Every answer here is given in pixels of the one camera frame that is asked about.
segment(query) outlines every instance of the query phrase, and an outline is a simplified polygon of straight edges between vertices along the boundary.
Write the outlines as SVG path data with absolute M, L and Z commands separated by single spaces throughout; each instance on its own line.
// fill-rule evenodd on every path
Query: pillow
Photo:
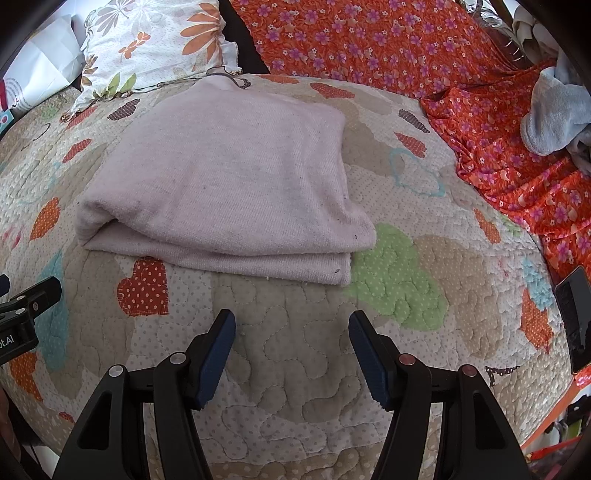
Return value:
M 82 93 L 64 120 L 96 100 L 200 77 L 212 67 L 240 72 L 217 0 L 111 0 L 85 24 Z
M 23 45 L 4 76 L 8 108 L 22 117 L 82 72 L 84 58 L 69 15 L 56 18 Z

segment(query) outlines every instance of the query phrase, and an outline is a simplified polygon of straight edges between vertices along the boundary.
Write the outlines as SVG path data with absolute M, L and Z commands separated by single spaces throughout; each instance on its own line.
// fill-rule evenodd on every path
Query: bed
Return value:
M 70 87 L 0 142 L 0 265 L 11 292 L 49 275 L 64 288 L 37 319 L 39 347 L 2 367 L 27 422 L 59 452 L 111 365 L 155 365 L 229 308 L 236 341 L 214 399 L 195 415 L 213 476 L 369 478 L 390 414 L 371 399 L 346 335 L 349 315 L 363 309 L 427 365 L 474 364 L 524 442 L 572 380 L 537 237 L 458 178 L 454 152 L 417 100 L 337 80 L 243 77 L 250 89 L 345 114 L 349 192 L 376 225 L 376 248 L 354 255 L 347 287 L 84 250 L 73 233 L 77 196 L 135 119 L 194 80 L 61 123 L 77 95 Z M 135 288 L 157 295 L 156 311 L 129 302 Z M 433 473 L 440 414 L 435 406 L 422 478 Z M 152 475 L 162 478 L 149 410 L 145 418 Z

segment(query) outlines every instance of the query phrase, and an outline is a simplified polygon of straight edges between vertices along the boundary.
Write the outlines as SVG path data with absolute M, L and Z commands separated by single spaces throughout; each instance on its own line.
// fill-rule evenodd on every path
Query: light blue patch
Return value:
M 57 278 L 63 285 L 64 273 L 61 250 L 41 271 L 37 281 L 47 277 Z M 68 341 L 68 309 L 66 299 L 61 300 L 35 319 L 35 331 L 39 338 L 39 350 L 47 369 L 52 372 L 62 369 L 66 363 L 66 345 Z
M 524 258 L 522 265 L 525 284 L 530 291 L 530 298 L 537 309 L 542 312 L 554 304 L 552 288 L 544 276 L 536 270 L 530 259 Z
M 404 154 L 407 157 L 410 157 L 412 160 L 414 160 L 419 169 L 422 170 L 423 172 L 426 172 L 429 176 L 431 176 L 433 178 L 433 180 L 435 180 L 435 182 L 437 183 L 437 190 L 432 189 L 431 191 L 424 191 L 421 192 L 419 190 L 417 190 L 415 187 L 413 187 L 412 185 L 409 185 L 408 183 L 404 182 L 401 180 L 400 176 L 396 173 L 395 168 L 394 168 L 394 155 L 396 154 Z M 441 182 L 441 180 L 439 179 L 439 176 L 429 170 L 428 168 L 423 167 L 423 165 L 421 164 L 421 162 L 419 161 L 419 159 L 410 151 L 407 150 L 406 148 L 393 148 L 392 151 L 390 152 L 390 168 L 392 169 L 392 178 L 394 179 L 394 184 L 397 187 L 404 187 L 406 189 L 409 189 L 411 192 L 416 193 L 417 195 L 425 195 L 427 197 L 443 197 L 445 196 L 445 185 Z

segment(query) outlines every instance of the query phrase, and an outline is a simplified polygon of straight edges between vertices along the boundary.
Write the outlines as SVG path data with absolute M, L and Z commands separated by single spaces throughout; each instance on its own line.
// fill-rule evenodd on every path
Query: white plastic bag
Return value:
M 8 68 L 4 82 L 8 106 L 15 118 L 22 117 L 81 74 L 84 55 L 70 20 L 70 16 L 57 18 L 34 34 Z

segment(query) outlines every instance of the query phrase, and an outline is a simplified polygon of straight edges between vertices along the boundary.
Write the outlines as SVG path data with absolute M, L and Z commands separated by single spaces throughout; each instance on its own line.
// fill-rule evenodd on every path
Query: pink fabric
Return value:
M 346 284 L 375 230 L 349 200 L 344 125 L 329 106 L 207 77 L 125 131 L 82 194 L 76 234 L 184 267 Z

